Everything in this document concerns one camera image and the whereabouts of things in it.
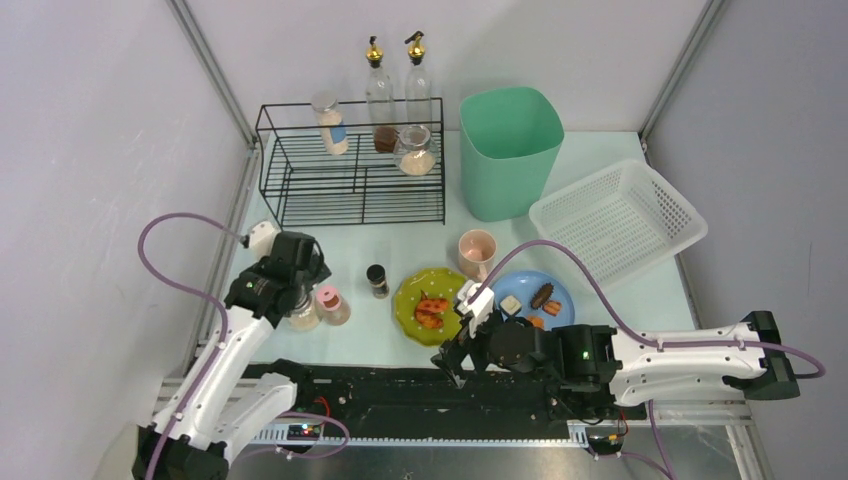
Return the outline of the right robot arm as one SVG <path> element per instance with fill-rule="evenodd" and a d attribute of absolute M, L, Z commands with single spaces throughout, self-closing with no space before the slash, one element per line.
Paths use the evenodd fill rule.
<path fill-rule="evenodd" d="M 494 313 L 475 333 L 464 326 L 432 363 L 458 388 L 470 358 L 483 372 L 494 365 L 567 392 L 603 393 L 622 407 L 739 391 L 747 400 L 787 400 L 800 387 L 773 314 L 753 311 L 737 324 L 711 330 L 640 332 L 606 325 L 543 330 Z"/>

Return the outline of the pink mug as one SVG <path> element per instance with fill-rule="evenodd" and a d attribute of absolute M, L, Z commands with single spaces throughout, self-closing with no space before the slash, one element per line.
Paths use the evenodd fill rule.
<path fill-rule="evenodd" d="M 486 230 L 465 232 L 458 241 L 458 265 L 466 277 L 482 282 L 491 273 L 497 252 L 495 238 Z"/>

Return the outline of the pink lid spice shaker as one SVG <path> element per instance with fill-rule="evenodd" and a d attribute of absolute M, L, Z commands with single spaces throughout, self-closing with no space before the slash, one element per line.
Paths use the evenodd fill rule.
<path fill-rule="evenodd" d="M 340 326 L 350 319 L 350 306 L 336 287 L 322 286 L 316 291 L 315 298 L 319 317 L 323 322 Z"/>

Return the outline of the tall jar blue label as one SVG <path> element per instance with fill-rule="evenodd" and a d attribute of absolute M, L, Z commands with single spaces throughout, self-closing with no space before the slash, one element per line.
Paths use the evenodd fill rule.
<path fill-rule="evenodd" d="M 333 156 L 346 153 L 349 143 L 336 95 L 330 91 L 317 92 L 311 99 L 311 106 L 327 152 Z"/>

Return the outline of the oil bottle gold spout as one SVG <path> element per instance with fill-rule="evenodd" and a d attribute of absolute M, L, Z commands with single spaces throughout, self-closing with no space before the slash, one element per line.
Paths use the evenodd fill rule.
<path fill-rule="evenodd" d="M 432 123 L 432 81 L 425 68 L 426 48 L 420 30 L 405 40 L 410 69 L 405 80 L 405 104 L 409 122 L 420 125 Z"/>
<path fill-rule="evenodd" d="M 383 68 L 384 53 L 376 40 L 376 36 L 370 36 L 366 49 L 370 73 L 365 95 L 369 120 L 372 124 L 374 148 L 378 153 L 392 153 L 397 142 L 393 83 Z"/>

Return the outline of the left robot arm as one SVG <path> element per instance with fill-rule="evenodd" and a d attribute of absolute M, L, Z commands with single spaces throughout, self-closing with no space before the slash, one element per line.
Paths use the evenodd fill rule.
<path fill-rule="evenodd" d="M 263 375 L 236 403 L 228 400 L 258 348 L 282 321 L 310 309 L 313 288 L 331 272 L 318 241 L 304 233 L 254 229 L 246 245 L 256 261 L 217 304 L 217 339 L 139 430 L 137 479 L 224 479 L 255 435 L 294 406 L 296 383 L 277 373 Z"/>

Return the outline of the black wire rack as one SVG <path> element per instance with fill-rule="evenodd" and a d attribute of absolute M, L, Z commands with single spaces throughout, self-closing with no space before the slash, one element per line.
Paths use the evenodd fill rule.
<path fill-rule="evenodd" d="M 342 101 L 348 148 L 332 154 L 326 126 L 308 102 L 260 107 L 255 134 L 261 141 L 258 191 L 272 218 L 285 229 L 360 224 L 442 223 L 446 217 L 443 100 L 432 100 L 431 150 L 436 162 L 422 176 L 404 173 L 363 100 Z"/>

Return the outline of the blue plate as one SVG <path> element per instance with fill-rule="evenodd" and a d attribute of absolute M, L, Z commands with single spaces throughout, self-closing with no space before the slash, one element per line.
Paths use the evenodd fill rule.
<path fill-rule="evenodd" d="M 531 297 L 544 283 L 552 283 L 554 286 L 554 293 L 550 300 L 562 303 L 562 310 L 558 316 L 550 316 L 542 308 L 538 310 L 530 308 Z M 545 330 L 571 326 L 575 323 L 575 307 L 569 291 L 547 273 L 535 270 L 508 273 L 494 283 L 492 290 L 495 294 L 495 307 L 501 312 L 499 302 L 507 295 L 513 295 L 522 304 L 520 313 L 514 317 L 526 320 L 527 316 L 541 317 L 545 320 Z"/>

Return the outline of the small black cap spice bottle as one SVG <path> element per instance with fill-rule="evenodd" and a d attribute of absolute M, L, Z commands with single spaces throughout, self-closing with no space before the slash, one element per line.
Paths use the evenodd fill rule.
<path fill-rule="evenodd" d="M 387 283 L 386 270 L 382 265 L 370 265 L 366 270 L 366 277 L 375 298 L 383 299 L 389 295 L 390 288 Z"/>

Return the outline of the round glass jar silver lid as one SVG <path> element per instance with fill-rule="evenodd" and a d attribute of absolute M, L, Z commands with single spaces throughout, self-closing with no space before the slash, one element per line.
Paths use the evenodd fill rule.
<path fill-rule="evenodd" d="M 295 331 L 309 331 L 317 327 L 320 316 L 316 310 L 314 296 L 304 295 L 287 317 L 288 326 Z"/>

